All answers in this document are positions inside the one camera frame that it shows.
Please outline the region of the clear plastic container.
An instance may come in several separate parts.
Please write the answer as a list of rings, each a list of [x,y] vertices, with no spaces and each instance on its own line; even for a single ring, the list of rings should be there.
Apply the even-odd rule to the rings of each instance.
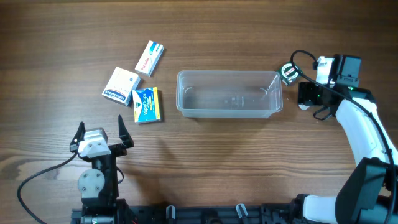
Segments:
[[[188,118],[269,118],[283,108],[275,71],[182,70],[176,107]]]

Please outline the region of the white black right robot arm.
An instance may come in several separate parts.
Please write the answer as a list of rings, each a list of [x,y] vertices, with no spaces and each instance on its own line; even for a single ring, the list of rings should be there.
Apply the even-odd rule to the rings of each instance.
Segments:
[[[298,88],[302,110],[318,106],[342,126],[355,170],[333,197],[304,195],[300,216],[316,223],[397,223],[397,149],[377,114],[372,93],[359,88],[361,59],[351,55],[314,57],[316,79],[301,69]]]

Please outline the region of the white bottle clear cap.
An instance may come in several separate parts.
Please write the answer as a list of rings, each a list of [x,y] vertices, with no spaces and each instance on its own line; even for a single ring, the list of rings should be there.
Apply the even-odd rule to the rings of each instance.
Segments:
[[[301,110],[307,110],[307,109],[309,109],[309,106],[307,106],[307,105],[299,105],[299,108]]]

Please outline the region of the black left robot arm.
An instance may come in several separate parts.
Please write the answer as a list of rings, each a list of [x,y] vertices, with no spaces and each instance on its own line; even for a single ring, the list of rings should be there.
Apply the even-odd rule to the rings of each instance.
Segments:
[[[134,212],[125,199],[119,199],[120,169],[116,158],[125,156],[134,146],[124,121],[118,116],[119,144],[108,144],[103,128],[86,129],[83,122],[70,143],[70,152],[91,164],[78,179],[82,209],[73,210],[72,223],[137,223]]]

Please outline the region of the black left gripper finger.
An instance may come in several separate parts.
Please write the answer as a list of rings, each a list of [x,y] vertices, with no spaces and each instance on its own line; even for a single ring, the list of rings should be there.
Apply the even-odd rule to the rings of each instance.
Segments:
[[[79,127],[77,129],[77,132],[75,136],[73,137],[71,143],[70,143],[70,152],[78,152],[78,147],[81,141],[84,140],[84,135],[85,135],[85,124],[84,122],[81,122],[79,124]]]
[[[123,146],[125,148],[134,147],[134,141],[132,140],[131,135],[128,133],[121,115],[118,116],[118,128],[119,128],[119,138],[122,141]]]

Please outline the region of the green square small box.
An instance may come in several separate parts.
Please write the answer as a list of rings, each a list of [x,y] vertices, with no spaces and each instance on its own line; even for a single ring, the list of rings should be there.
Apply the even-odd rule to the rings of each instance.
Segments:
[[[279,73],[282,82],[286,85],[289,86],[291,85],[298,77],[300,76],[299,72],[297,71],[302,71],[298,66],[295,66],[295,68],[292,66],[291,62],[288,61],[287,63],[284,63],[278,70],[277,72]]]

